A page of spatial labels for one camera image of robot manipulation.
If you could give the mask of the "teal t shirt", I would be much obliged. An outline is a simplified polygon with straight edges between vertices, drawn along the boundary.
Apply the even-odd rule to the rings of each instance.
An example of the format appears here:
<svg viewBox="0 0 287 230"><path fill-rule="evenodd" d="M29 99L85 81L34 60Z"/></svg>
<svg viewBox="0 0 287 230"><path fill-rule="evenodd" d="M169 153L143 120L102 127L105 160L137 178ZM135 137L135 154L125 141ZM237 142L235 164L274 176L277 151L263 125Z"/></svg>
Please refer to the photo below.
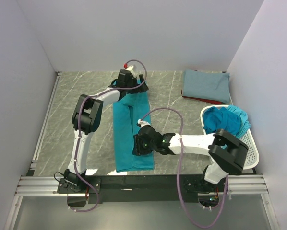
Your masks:
<svg viewBox="0 0 287 230"><path fill-rule="evenodd" d="M134 138L139 131L137 121L150 112L148 92L127 94L113 103L113 142L117 172L154 169L154 155L133 155Z"/></svg>

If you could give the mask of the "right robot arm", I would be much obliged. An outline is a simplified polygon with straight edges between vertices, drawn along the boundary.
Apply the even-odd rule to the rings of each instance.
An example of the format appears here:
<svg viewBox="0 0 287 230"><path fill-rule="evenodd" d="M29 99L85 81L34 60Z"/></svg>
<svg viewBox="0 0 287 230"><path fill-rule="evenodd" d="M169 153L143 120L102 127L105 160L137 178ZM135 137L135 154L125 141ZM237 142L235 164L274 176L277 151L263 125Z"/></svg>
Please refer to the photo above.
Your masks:
<svg viewBox="0 0 287 230"><path fill-rule="evenodd" d="M208 156L211 164L201 178L201 187L212 191L227 175L240 175L244 169L249 147L220 129L207 135L181 135L157 132L150 123L139 120L139 131L133 136L135 156L145 156L153 151L162 155L198 154Z"/></svg>

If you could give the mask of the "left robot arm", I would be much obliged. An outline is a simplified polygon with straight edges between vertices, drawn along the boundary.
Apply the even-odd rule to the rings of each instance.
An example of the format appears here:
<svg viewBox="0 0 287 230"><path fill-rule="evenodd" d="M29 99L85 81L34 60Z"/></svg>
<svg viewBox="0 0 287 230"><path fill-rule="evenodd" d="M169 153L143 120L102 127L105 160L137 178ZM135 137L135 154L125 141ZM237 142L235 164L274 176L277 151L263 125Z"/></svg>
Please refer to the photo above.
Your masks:
<svg viewBox="0 0 287 230"><path fill-rule="evenodd" d="M71 161L63 176L70 189L79 193L89 186L86 160L90 141L98 130L103 109L113 106L114 155L117 172L152 170L154 157L133 153L134 135L139 131L137 121L150 112L147 75L134 76L133 66L119 71L118 77L105 90L82 94L72 115L74 146Z"/></svg>

